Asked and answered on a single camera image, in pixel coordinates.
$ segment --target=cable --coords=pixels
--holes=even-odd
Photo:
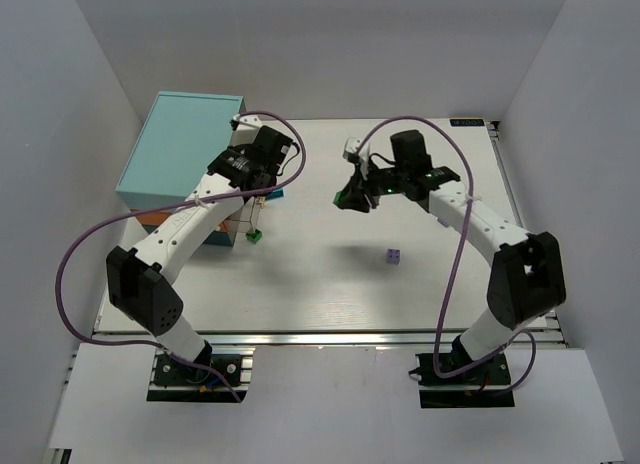
[[[471,395],[477,395],[480,394],[482,391],[484,391],[485,387],[487,387],[487,385],[489,384],[489,374],[485,374],[484,376],[484,382],[482,383],[482,385],[480,386],[479,389],[476,389],[475,391],[471,392]]]
[[[356,150],[356,154],[360,153],[360,150],[365,146],[365,144],[382,127],[386,126],[387,124],[391,124],[392,122],[405,121],[405,120],[421,122],[422,124],[426,124],[433,130],[435,130],[438,134],[440,134],[451,145],[451,147],[453,147],[453,150],[456,151],[456,154],[458,154],[458,157],[462,161],[462,165],[464,166],[465,171],[467,172],[467,180],[469,181],[469,185],[468,185],[469,199],[467,200],[467,209],[465,211],[464,219],[462,221],[462,230],[460,231],[460,240],[458,241],[458,248],[456,249],[456,254],[453,259],[453,265],[451,266],[451,272],[449,274],[449,280],[447,282],[447,287],[445,289],[444,298],[442,299],[442,307],[440,308],[440,314],[438,316],[438,324],[436,326],[436,336],[435,336],[435,343],[433,348],[433,371],[439,378],[447,379],[450,377],[455,377],[460,374],[463,374],[479,366],[480,364],[488,361],[489,359],[497,356],[502,351],[504,351],[504,349],[513,341],[513,339],[517,336],[517,334],[508,343],[504,344],[503,346],[500,346],[498,349],[494,350],[493,352],[490,352],[489,354],[481,357],[476,361],[473,361],[470,364],[459,367],[458,369],[455,369],[451,372],[442,372],[440,370],[440,344],[442,341],[442,330],[444,328],[444,319],[445,319],[445,316],[447,315],[447,309],[449,308],[449,301],[451,300],[451,292],[453,291],[453,285],[455,283],[456,276],[458,275],[458,268],[460,267],[462,251],[464,250],[464,246],[467,241],[467,234],[469,233],[469,221],[471,220],[471,208],[473,205],[473,191],[474,191],[473,172],[471,171],[471,166],[469,165],[469,161],[467,161],[467,158],[465,157],[464,153],[462,152],[460,147],[455,143],[455,141],[451,138],[451,136],[449,136],[449,134],[447,134],[438,125],[434,124],[431,121],[428,121],[427,119],[424,119],[418,116],[399,116],[399,117],[394,117],[394,118],[382,121],[378,125],[374,126],[373,129],[371,129],[369,133],[365,136],[365,138],[362,140],[362,142],[358,146],[358,149]],[[524,375],[524,378],[526,378],[529,372],[531,372],[530,368],[533,368],[533,363],[535,362],[535,356],[536,356],[535,338],[529,331],[521,331],[521,332],[527,334],[531,339],[531,342],[533,343],[532,350],[531,350],[531,361],[529,363],[528,372],[525,372],[525,375]],[[516,384],[511,386],[508,390],[515,389],[518,385],[522,383],[522,381],[524,381],[524,379],[521,378]]]
[[[373,153],[371,153],[371,155],[369,155],[369,158],[372,158],[372,157],[380,158],[380,159],[382,159],[384,162],[386,162],[387,164],[389,164],[390,166],[395,166],[395,165],[396,165],[396,163],[395,163],[395,162],[393,162],[391,159],[388,159],[388,158],[384,157],[382,154],[378,154],[377,152],[373,152]]]
[[[296,170],[296,172],[293,173],[293,175],[291,177],[289,177],[288,179],[286,179],[282,183],[277,184],[275,186],[267,187],[267,188],[264,188],[264,189],[256,189],[256,190],[253,190],[253,191],[237,191],[237,192],[232,192],[232,193],[229,193],[229,194],[217,194],[217,195],[214,195],[214,196],[202,197],[202,198],[199,199],[200,202],[211,203],[211,202],[214,202],[214,201],[217,201],[217,200],[230,199],[232,197],[251,197],[251,196],[255,196],[255,195],[259,195],[259,194],[269,194],[269,193],[271,193],[273,191],[276,191],[278,189],[282,189],[283,187],[289,185],[290,183],[295,181],[298,178],[298,176],[300,176],[300,174],[302,173],[302,170],[304,169],[304,166],[305,166],[305,164],[307,162],[307,151],[306,151],[306,148],[304,146],[304,142],[302,141],[302,137],[300,136],[298,131],[296,131],[296,129],[289,122],[287,122],[284,118],[282,118],[282,117],[280,117],[277,114],[274,114],[272,112],[268,112],[268,111],[243,112],[243,113],[241,113],[239,115],[239,117],[253,116],[253,115],[261,115],[261,116],[271,117],[272,119],[275,119],[276,121],[279,121],[289,131],[291,131],[291,133],[294,135],[295,139],[298,141],[298,144],[300,145],[300,152],[302,154],[302,157],[300,159],[300,165],[298,166],[298,169]],[[188,200],[188,201],[182,201],[182,202],[178,202],[178,203],[174,203],[174,204],[168,204],[168,205],[161,206],[161,207],[156,207],[154,209],[147,209],[147,210],[144,210],[144,211],[127,212],[125,214],[120,214],[118,216],[110,217],[109,219],[105,219],[104,221],[99,222],[95,226],[87,229],[75,241],[73,241],[71,243],[69,248],[65,251],[64,255],[62,256],[62,259],[60,260],[60,264],[58,265],[58,270],[56,272],[56,280],[55,280],[55,299],[56,299],[56,307],[58,309],[58,314],[60,315],[60,319],[62,320],[62,323],[64,324],[64,326],[67,328],[67,330],[76,339],[79,339],[80,341],[82,341],[84,343],[87,343],[87,344],[94,344],[94,345],[98,345],[98,346],[130,346],[130,345],[139,344],[139,345],[152,346],[152,347],[155,347],[156,349],[160,349],[160,350],[166,350],[158,342],[148,341],[146,339],[130,339],[130,340],[125,340],[125,341],[103,341],[103,340],[100,340],[100,339],[94,339],[92,337],[87,337],[87,336],[83,335],[80,331],[78,331],[73,326],[73,324],[69,320],[69,317],[67,316],[67,312],[64,309],[64,301],[62,299],[62,278],[64,277],[64,271],[65,271],[65,269],[67,267],[67,264],[69,263],[69,259],[71,259],[71,256],[76,251],[76,249],[80,246],[80,244],[82,244],[89,236],[91,236],[96,231],[99,231],[103,227],[106,227],[106,226],[108,226],[110,224],[114,224],[114,223],[119,222],[119,221],[123,221],[125,219],[131,219],[132,217],[145,216],[147,214],[153,214],[155,212],[161,212],[161,211],[170,211],[170,210],[174,210],[174,209],[177,209],[177,208],[189,209],[189,208],[197,206],[197,205],[198,205],[198,203],[195,200]],[[180,356],[177,356],[177,355],[175,355],[173,353],[170,353],[170,357],[174,361],[179,362],[180,364],[183,364],[185,366],[189,366],[189,367],[192,367],[192,368],[195,368],[195,369],[201,369],[201,370],[204,370],[204,371],[208,371],[209,373],[215,375],[216,377],[218,377],[220,379],[220,381],[225,385],[225,387],[227,387],[227,389],[229,389],[229,391],[231,392],[231,394],[233,395],[235,400],[238,401],[238,402],[241,402],[240,397],[236,394],[236,392],[234,391],[233,387],[231,387],[231,385],[224,378],[224,376],[222,374],[220,374],[214,368],[209,367],[209,366],[203,366],[203,365],[200,365],[200,364],[196,364],[194,362],[189,362],[189,361],[187,361],[187,360],[185,360],[185,359],[181,358]]]
[[[492,396],[500,396],[502,394],[506,394],[507,392],[513,391],[516,387],[520,386],[520,384],[522,384],[527,377],[529,377],[529,374],[531,374],[531,370],[533,369],[533,364],[536,362],[536,354],[538,352],[536,338],[533,337],[533,334],[531,333],[531,331],[525,330],[513,336],[513,339],[515,339],[515,337],[520,334],[525,334],[531,340],[531,358],[529,359],[529,364],[527,364],[527,368],[524,370],[524,373],[522,373],[522,376],[520,376],[520,379],[518,379],[515,383],[511,384],[506,389],[502,389],[498,392],[492,393],[491,394]]]
[[[217,383],[218,381],[220,381],[220,379],[218,379],[217,377],[215,379],[210,380],[209,382],[207,382],[204,387],[206,387],[207,389],[213,387],[213,385],[215,383]]]
[[[300,154],[300,146],[298,146],[295,142],[293,143],[293,147],[296,148],[296,153],[291,156],[287,161],[280,167],[280,171],[276,174],[276,177],[281,177],[284,174],[284,168],[287,167],[291,161],[293,161]]]

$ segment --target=green cube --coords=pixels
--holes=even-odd
[[[262,239],[262,231],[260,229],[256,229],[254,232],[247,232],[247,241],[255,244],[260,239]]]

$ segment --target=black label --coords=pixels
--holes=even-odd
[[[451,127],[484,127],[484,119],[449,119]]]

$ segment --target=white panel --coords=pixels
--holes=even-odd
[[[514,375],[528,351],[509,351]],[[242,404],[148,403],[151,348],[82,345],[51,440],[73,464],[620,459],[583,351],[541,351],[510,409],[420,409],[407,350],[261,347]]]
[[[302,176],[285,197],[267,201],[258,244],[238,236],[233,250],[203,246],[175,283],[185,316],[201,331],[319,331],[345,329],[433,329],[459,234],[402,196],[381,199],[370,214],[341,211],[332,204],[353,173],[342,159],[350,136],[364,137],[378,121],[296,121],[308,147]],[[474,170],[483,202],[513,222],[487,130],[452,128]],[[459,158],[435,131],[417,123],[387,126],[373,150],[391,155],[388,137],[420,129],[436,166],[462,173]],[[295,170],[297,161],[287,167]],[[137,222],[127,226],[132,245],[145,236]],[[385,262],[400,249],[400,265]],[[486,309],[489,266],[470,245],[466,250],[446,325],[469,327]],[[544,320],[536,325],[544,326]],[[101,331],[137,330],[138,325],[106,304]]]
[[[640,462],[640,0],[568,0],[502,124],[526,223],[560,241],[563,330]]]
[[[160,90],[291,118],[500,118],[565,0],[78,0],[136,111]]]
[[[0,0],[3,462],[41,459],[76,346],[56,312],[56,266],[82,230],[121,209],[113,189],[139,129],[74,0]],[[67,308],[84,332],[121,229],[69,265]]]

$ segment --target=small cube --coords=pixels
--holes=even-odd
[[[254,232],[247,232],[247,240],[256,243],[260,239],[262,239],[262,231],[260,229],[256,229]]]
[[[399,249],[387,249],[387,264],[400,264]]]

